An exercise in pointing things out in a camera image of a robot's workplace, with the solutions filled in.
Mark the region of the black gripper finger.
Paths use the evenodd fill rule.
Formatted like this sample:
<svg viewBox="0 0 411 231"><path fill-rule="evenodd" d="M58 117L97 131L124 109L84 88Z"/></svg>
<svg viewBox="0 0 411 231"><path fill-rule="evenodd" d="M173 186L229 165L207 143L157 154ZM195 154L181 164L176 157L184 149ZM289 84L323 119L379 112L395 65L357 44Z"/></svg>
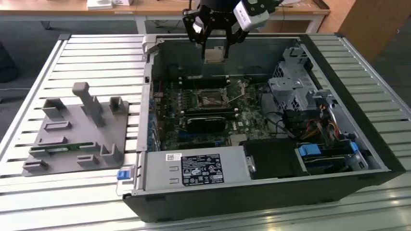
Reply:
<svg viewBox="0 0 411 231"><path fill-rule="evenodd" d="M182 10L188 39L201 46L201 59L205 58L205 42L211 34L209 11L209 9Z"/></svg>
<svg viewBox="0 0 411 231"><path fill-rule="evenodd" d="M232 32L232 26L237 23L237 20L235 16L229 16L224 19L224 31L225 31L225 42L224 42L224 52L223 52L223 57L224 59L228 58L228 53L229 53L229 47L231 45L236 43L243 43L248 32L243 31L241 27L237 28L236 32Z"/></svg>

